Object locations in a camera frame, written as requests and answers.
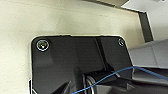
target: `white surface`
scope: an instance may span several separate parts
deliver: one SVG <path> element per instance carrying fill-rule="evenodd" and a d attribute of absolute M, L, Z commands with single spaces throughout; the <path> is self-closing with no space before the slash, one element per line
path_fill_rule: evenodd
<path fill-rule="evenodd" d="M 133 66 L 158 68 L 151 45 L 129 50 Z"/>
<path fill-rule="evenodd" d="M 147 12 L 154 40 L 168 38 L 168 0 L 129 0 L 122 7 Z"/>
<path fill-rule="evenodd" d="M 144 43 L 137 13 L 80 0 L 0 0 L 0 94 L 28 94 L 30 43 L 39 35 L 120 35 Z"/>

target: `cable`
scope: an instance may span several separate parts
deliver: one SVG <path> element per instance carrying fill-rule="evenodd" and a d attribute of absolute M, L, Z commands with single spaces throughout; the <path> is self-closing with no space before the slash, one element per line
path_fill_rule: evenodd
<path fill-rule="evenodd" d="M 146 72 L 146 73 L 149 73 L 149 74 L 154 75 L 154 76 L 156 76 L 156 77 L 158 77 L 158 78 L 161 78 L 161 79 L 164 79 L 164 80 L 167 80 L 167 81 L 168 81 L 168 78 L 165 77 L 165 76 L 162 76 L 162 75 L 160 75 L 160 74 L 154 73 L 154 72 L 149 71 L 149 70 L 146 70 L 146 69 L 144 69 L 144 68 L 132 66 L 132 67 L 123 68 L 123 69 L 118 70 L 118 71 L 116 71 L 116 72 L 114 72 L 114 73 L 112 73 L 112 74 L 109 74 L 109 75 L 105 76 L 104 78 L 102 78 L 101 80 L 99 80 L 98 82 L 94 83 L 93 85 L 91 85 L 91 86 L 89 86 L 89 87 L 87 87 L 87 88 L 78 90 L 78 91 L 76 91 L 76 92 L 74 92 L 74 93 L 71 93 L 71 94 L 77 94 L 77 93 L 79 93 L 79 92 L 82 92 L 82 91 L 84 91 L 84 90 L 87 90 L 87 89 L 89 89 L 89 88 L 95 86 L 96 84 L 100 83 L 101 81 L 105 80 L 106 78 L 109 78 L 110 76 L 113 76 L 113 75 L 115 75 L 115 74 L 117 74 L 117 73 L 119 73 L 119 72 L 121 72 L 121 71 L 129 70 L 129 69 L 133 69 L 133 68 L 142 70 L 142 71 L 144 71 L 144 72 Z"/>

